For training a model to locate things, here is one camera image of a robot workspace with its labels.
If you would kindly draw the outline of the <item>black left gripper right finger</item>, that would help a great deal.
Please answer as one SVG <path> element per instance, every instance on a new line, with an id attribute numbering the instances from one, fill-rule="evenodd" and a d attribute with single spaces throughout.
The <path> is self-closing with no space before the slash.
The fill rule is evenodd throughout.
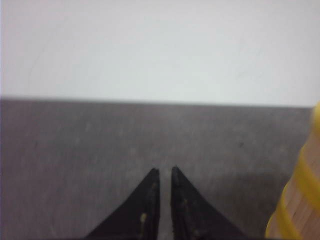
<path id="1" fill-rule="evenodd" d="M 183 172 L 171 171 L 171 219 L 175 240 L 245 240 L 247 236 L 216 210 Z"/>

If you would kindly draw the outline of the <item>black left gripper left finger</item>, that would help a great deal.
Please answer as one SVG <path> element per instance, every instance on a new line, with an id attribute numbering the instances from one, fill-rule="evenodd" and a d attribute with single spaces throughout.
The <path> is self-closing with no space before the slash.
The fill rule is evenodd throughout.
<path id="1" fill-rule="evenodd" d="M 86 240 L 156 240 L 160 221 L 160 171 L 152 168 L 129 197 Z"/>

